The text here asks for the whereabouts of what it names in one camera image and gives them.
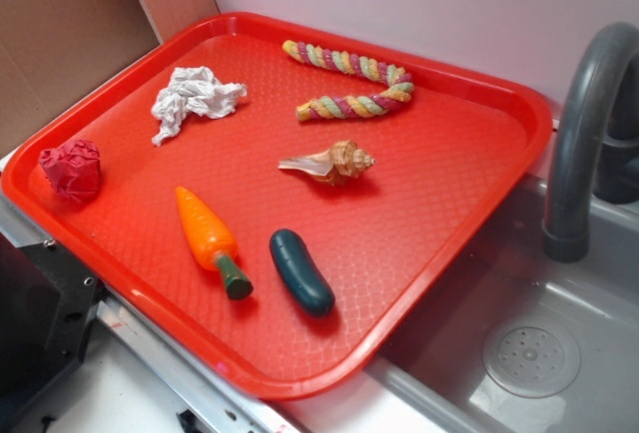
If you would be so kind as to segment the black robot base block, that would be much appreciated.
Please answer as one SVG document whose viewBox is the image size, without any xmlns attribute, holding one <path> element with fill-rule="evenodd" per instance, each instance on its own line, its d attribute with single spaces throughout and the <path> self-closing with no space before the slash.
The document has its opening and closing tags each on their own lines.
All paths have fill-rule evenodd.
<svg viewBox="0 0 639 433">
<path fill-rule="evenodd" d="M 1 423 L 84 360 L 101 282 L 60 243 L 1 238 Z"/>
</svg>

